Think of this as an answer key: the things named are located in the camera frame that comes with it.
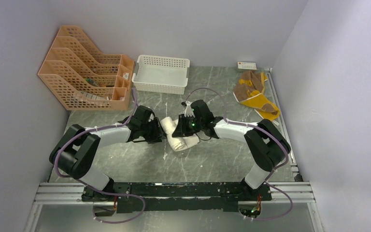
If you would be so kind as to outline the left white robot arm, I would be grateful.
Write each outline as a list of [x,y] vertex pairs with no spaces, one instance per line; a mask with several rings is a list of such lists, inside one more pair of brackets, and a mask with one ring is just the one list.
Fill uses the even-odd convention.
[[99,128],[84,128],[74,124],[68,128],[49,156],[58,172],[95,188],[102,201],[114,196],[114,180],[93,167],[97,150],[117,143],[160,143],[166,139],[159,119],[153,110],[138,106],[125,119]]

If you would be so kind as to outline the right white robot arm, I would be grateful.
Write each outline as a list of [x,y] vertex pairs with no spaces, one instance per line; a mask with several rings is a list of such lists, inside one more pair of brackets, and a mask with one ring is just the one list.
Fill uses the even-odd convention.
[[249,147],[254,165],[243,179],[242,196],[253,200],[277,166],[287,160],[291,147],[274,124],[263,119],[258,123],[243,123],[214,116],[203,100],[184,101],[184,113],[178,116],[173,138],[186,138],[203,132],[215,139],[232,139]]

